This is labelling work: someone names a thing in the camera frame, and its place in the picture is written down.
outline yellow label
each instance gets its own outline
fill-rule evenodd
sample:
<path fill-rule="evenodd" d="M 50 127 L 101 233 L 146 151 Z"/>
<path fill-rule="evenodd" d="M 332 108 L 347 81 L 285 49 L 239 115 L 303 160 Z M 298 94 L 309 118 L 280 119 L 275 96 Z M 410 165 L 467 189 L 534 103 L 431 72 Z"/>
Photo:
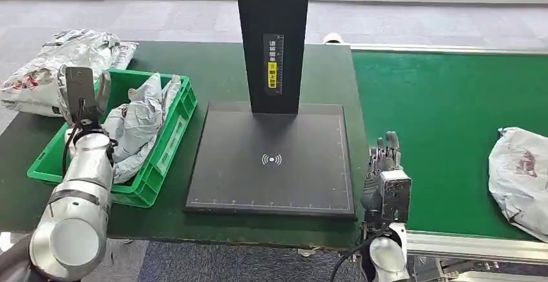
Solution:
<path fill-rule="evenodd" d="M 276 88 L 277 73 L 278 73 L 278 63 L 269 62 L 268 74 L 266 76 L 269 88 Z"/>

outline black vertical pillar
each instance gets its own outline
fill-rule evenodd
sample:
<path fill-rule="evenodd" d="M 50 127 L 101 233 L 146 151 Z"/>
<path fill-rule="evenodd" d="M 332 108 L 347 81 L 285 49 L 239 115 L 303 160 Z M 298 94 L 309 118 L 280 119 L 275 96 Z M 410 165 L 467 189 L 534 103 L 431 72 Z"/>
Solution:
<path fill-rule="evenodd" d="M 254 113 L 299 110 L 308 0 L 238 0 Z"/>

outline black platform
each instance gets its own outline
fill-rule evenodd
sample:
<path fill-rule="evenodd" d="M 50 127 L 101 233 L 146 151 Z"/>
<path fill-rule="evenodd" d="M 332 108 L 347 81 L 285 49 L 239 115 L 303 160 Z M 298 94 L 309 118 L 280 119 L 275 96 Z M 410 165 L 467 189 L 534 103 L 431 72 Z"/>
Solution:
<path fill-rule="evenodd" d="M 355 218 L 343 107 L 252 114 L 247 102 L 211 102 L 185 207 Z"/>

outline green plastic crate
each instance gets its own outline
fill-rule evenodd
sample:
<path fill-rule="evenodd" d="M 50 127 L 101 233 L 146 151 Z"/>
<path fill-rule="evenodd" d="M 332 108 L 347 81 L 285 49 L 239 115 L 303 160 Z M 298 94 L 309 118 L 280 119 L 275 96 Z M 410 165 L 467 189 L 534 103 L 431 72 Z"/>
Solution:
<path fill-rule="evenodd" d="M 107 113 L 123 103 L 128 103 L 127 90 L 138 88 L 153 74 L 116 69 L 109 72 L 112 83 Z M 161 74 L 162 87 L 170 79 L 171 75 Z M 145 160 L 143 167 L 135 178 L 126 184 L 112 185 L 112 196 L 115 203 L 141 208 L 149 208 L 154 204 L 197 103 L 189 78 L 181 76 L 181 89 L 169 108 L 154 148 Z M 61 156 L 67 128 L 68 125 L 65 124 L 55 134 L 28 169 L 26 173 L 28 177 L 51 184 L 58 184 L 62 181 Z"/>

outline black cable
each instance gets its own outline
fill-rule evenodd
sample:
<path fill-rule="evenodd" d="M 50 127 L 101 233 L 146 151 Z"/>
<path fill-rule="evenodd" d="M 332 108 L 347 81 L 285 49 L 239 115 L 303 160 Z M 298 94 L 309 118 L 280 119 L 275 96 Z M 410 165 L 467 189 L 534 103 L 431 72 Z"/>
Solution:
<path fill-rule="evenodd" d="M 331 277 L 329 278 L 329 281 L 330 282 L 335 281 L 335 275 L 337 274 L 337 271 L 339 270 L 339 267 L 343 264 L 343 262 L 345 260 L 347 260 L 350 256 L 352 256 L 352 254 L 354 254 L 357 251 L 359 251 L 359 250 L 363 249 L 364 247 L 368 246 L 373 240 L 380 237 L 383 234 L 383 232 L 385 232 L 388 229 L 388 227 L 390 226 L 390 223 L 391 223 L 391 221 L 385 222 L 382 225 L 381 229 L 379 229 L 379 231 L 376 232 L 372 237 L 367 238 L 367 240 L 363 241 L 362 244 L 360 244 L 359 246 L 356 246 L 355 248 L 352 248 L 350 251 L 346 252 L 343 256 L 341 256 L 339 261 L 335 264 L 335 267 L 333 268 L 333 271 L 331 272 Z"/>
<path fill-rule="evenodd" d="M 76 130 L 80 128 L 80 118 L 82 116 L 82 111 L 84 110 L 84 99 L 80 98 L 78 100 L 78 115 L 76 116 L 76 121 L 74 122 L 74 127 L 72 128 L 72 132 L 67 140 L 67 143 L 65 143 L 65 147 L 63 148 L 63 156 L 61 160 L 61 170 L 63 173 L 63 179 L 65 178 L 65 174 L 67 174 L 67 152 L 69 151 L 70 143 L 72 142 L 72 139 L 74 138 L 74 135 L 76 134 Z"/>

